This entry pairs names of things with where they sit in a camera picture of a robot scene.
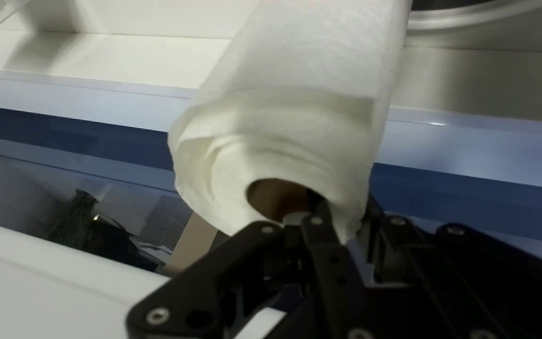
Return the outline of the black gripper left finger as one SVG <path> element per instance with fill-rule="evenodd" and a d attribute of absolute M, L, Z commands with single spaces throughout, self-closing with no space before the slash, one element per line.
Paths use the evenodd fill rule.
<path fill-rule="evenodd" d="M 252 221 L 126 316 L 128 339 L 235 339 L 256 312 L 284 316 L 263 339 L 367 339 L 365 285 L 325 203 L 284 227 Z"/>

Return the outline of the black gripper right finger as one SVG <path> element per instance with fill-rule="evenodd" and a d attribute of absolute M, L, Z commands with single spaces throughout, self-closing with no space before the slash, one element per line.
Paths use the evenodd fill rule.
<path fill-rule="evenodd" d="M 540 255 L 459 221 L 425 231 L 374 197 L 361 223 L 374 280 L 425 295 L 453 339 L 542 339 Z"/>

